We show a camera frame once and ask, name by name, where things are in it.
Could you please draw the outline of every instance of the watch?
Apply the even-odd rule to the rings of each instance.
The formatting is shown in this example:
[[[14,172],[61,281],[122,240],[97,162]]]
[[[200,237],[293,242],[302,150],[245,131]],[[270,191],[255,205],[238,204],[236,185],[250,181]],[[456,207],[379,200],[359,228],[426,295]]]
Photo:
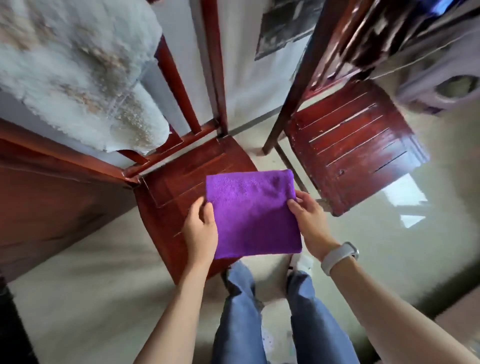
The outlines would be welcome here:
[[[355,260],[359,258],[359,250],[350,242],[345,242],[335,250],[329,252],[322,262],[322,269],[326,275],[330,276],[333,266],[340,260],[352,256]]]

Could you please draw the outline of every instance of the person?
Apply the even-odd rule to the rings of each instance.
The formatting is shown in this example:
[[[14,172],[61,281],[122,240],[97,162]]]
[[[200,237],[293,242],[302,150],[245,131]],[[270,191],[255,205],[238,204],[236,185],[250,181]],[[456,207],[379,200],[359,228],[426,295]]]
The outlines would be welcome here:
[[[304,192],[296,195],[296,201],[288,200],[288,207],[297,218],[308,251],[322,261],[340,244],[330,234],[326,215],[316,201]],[[204,220],[199,217],[203,202],[203,198],[195,201],[182,230],[188,248],[183,276],[134,364],[192,362],[204,284],[218,240],[211,203],[203,207]],[[294,269],[287,280],[298,363],[358,363],[348,336],[315,297],[312,279],[305,270],[308,268]],[[384,363],[480,363],[433,321],[378,284],[353,257],[338,261],[330,277]],[[252,275],[237,262],[222,278],[229,297],[215,336],[212,363],[266,364]]]

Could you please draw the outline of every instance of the jeans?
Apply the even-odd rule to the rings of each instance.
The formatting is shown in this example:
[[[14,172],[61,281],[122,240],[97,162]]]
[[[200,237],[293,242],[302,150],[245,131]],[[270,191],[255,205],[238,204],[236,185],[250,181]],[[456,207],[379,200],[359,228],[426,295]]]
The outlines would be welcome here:
[[[262,342],[262,316],[255,283],[241,262],[232,265],[224,283],[229,292],[215,334],[212,364],[267,364]],[[292,313],[298,364],[358,364],[347,334],[315,297],[312,278],[301,271],[288,278],[287,300]]]

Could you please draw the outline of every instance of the chair seat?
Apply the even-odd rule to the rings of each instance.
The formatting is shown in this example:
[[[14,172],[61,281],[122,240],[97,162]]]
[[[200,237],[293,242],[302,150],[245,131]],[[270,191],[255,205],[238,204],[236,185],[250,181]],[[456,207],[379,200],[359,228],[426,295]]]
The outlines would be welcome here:
[[[334,216],[428,161],[390,97],[372,81],[347,83],[296,113],[285,131]]]
[[[144,176],[135,188],[138,209],[175,284],[187,263],[181,228],[189,207],[205,195],[207,175],[251,172],[257,168],[231,136],[212,139]],[[238,258],[214,260],[208,277],[225,270]]]

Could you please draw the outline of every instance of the forearm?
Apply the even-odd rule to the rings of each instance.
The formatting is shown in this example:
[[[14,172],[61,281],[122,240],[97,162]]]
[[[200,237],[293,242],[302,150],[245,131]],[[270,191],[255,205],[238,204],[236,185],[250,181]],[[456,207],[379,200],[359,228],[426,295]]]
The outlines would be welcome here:
[[[190,364],[208,267],[189,265],[134,364]]]
[[[480,363],[433,321],[376,283],[353,258],[337,263],[330,275],[384,362]]]

